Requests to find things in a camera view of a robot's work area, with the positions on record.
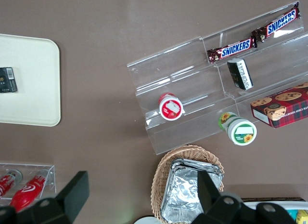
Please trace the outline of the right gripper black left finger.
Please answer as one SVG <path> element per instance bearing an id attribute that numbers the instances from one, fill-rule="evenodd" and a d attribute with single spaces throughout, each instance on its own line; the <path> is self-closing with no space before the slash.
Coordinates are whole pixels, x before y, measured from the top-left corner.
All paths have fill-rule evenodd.
<path id="1" fill-rule="evenodd" d="M 72 224 L 89 198 L 89 175 L 79 171 L 54 198 L 45 198 L 18 213 L 18 224 Z"/>

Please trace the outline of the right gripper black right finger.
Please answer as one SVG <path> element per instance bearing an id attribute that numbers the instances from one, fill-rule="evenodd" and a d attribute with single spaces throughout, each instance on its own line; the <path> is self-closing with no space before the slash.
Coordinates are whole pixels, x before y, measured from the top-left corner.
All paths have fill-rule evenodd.
<path id="1" fill-rule="evenodd" d="M 239 221 L 241 200 L 232 193 L 221 193 L 209 174 L 198 172 L 198 197 L 203 209 L 194 224 L 236 224 Z"/>

